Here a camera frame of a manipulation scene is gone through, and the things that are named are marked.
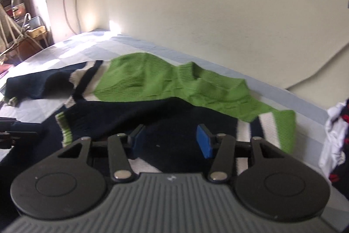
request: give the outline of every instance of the sweater sleeve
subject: sweater sleeve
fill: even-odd
[[[30,73],[14,78],[8,78],[5,87],[5,100],[16,98],[17,102],[24,98],[42,99],[49,94],[71,89],[74,84],[69,80],[71,74],[83,69],[88,62],[73,64],[58,69],[50,69],[36,73]]]

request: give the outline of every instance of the white cloth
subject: white cloth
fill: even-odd
[[[341,159],[343,141],[348,130],[348,123],[340,117],[345,105],[345,102],[338,103],[327,110],[329,115],[325,123],[327,137],[319,160],[319,166],[327,178]]]

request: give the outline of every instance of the knitted sweater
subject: knitted sweater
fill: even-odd
[[[9,78],[5,98],[39,99],[47,94],[48,89],[57,90],[66,82],[73,86],[72,95],[65,104],[67,110],[56,115],[64,145],[75,139],[74,131],[87,127],[74,124],[71,110],[67,116],[73,106],[73,109],[79,109],[78,102],[144,102],[177,97],[193,106],[206,107],[246,122],[257,118],[266,139],[286,152],[293,149],[293,111],[278,111],[259,102],[250,95],[244,79],[228,78],[204,70],[193,62],[176,67],[148,53]],[[89,111],[85,111],[93,113],[92,105]]]

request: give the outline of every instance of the mattress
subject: mattress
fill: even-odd
[[[279,110],[294,110],[297,113],[297,135],[293,156],[321,172],[318,168],[318,160],[326,137],[323,128],[327,118],[326,110],[298,98],[287,90],[268,85],[218,64],[132,37],[115,35],[110,31],[82,33],[44,49],[12,68],[0,79],[0,87],[6,83],[9,77],[61,68],[90,60],[109,60],[135,52],[151,53],[174,65],[193,61],[202,68],[215,71],[221,75],[244,78],[251,89],[252,95],[260,101]],[[59,94],[46,99],[26,99],[17,107],[4,105],[0,109],[0,116],[13,117],[23,122],[41,123],[55,110],[59,109],[68,97],[69,94]],[[7,152],[8,150],[0,150],[0,159]],[[348,225],[349,201],[333,187],[331,187],[330,200],[323,217],[339,231]]]

